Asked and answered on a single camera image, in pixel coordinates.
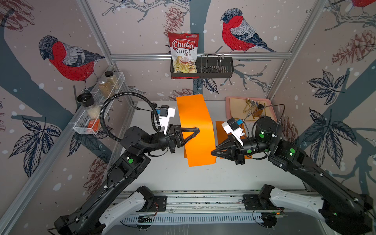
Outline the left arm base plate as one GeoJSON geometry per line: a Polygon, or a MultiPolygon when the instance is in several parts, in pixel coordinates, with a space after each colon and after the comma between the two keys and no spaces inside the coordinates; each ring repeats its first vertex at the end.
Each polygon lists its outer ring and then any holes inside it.
{"type": "Polygon", "coordinates": [[[167,196],[157,195],[146,200],[143,210],[146,212],[165,212],[167,206],[167,196]]]}

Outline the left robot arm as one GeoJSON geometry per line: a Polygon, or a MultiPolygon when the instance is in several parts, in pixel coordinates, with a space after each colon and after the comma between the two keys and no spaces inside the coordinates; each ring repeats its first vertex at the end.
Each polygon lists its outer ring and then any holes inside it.
{"type": "Polygon", "coordinates": [[[111,227],[112,215],[107,209],[118,195],[133,183],[151,162],[148,153],[168,149],[175,153],[199,134],[199,128],[171,124],[167,133],[149,134],[139,127],[130,127],[120,140],[125,151],[110,167],[106,180],[75,212],[60,216],[54,229],[60,235],[103,235],[111,227]]]}

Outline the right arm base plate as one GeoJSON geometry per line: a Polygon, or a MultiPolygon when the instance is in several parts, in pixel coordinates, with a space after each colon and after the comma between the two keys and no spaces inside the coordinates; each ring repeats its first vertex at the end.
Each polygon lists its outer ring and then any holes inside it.
{"type": "Polygon", "coordinates": [[[271,202],[270,195],[261,195],[258,194],[244,194],[242,196],[242,202],[247,211],[253,210],[276,210],[283,211],[283,207],[276,207],[271,202]]]}

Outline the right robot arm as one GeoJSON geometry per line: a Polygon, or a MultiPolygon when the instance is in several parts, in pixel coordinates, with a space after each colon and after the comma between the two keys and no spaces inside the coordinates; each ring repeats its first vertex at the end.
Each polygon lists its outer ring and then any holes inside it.
{"type": "Polygon", "coordinates": [[[243,137],[239,123],[231,118],[222,124],[228,138],[216,146],[213,156],[243,165],[246,156],[264,153],[274,166],[298,177],[319,194],[304,196],[264,185],[258,194],[262,208],[287,208],[313,216],[341,235],[363,235],[373,230],[374,220],[369,215],[372,197],[343,186],[297,145],[282,140],[282,127],[270,117],[257,120],[250,137],[243,137]]]}

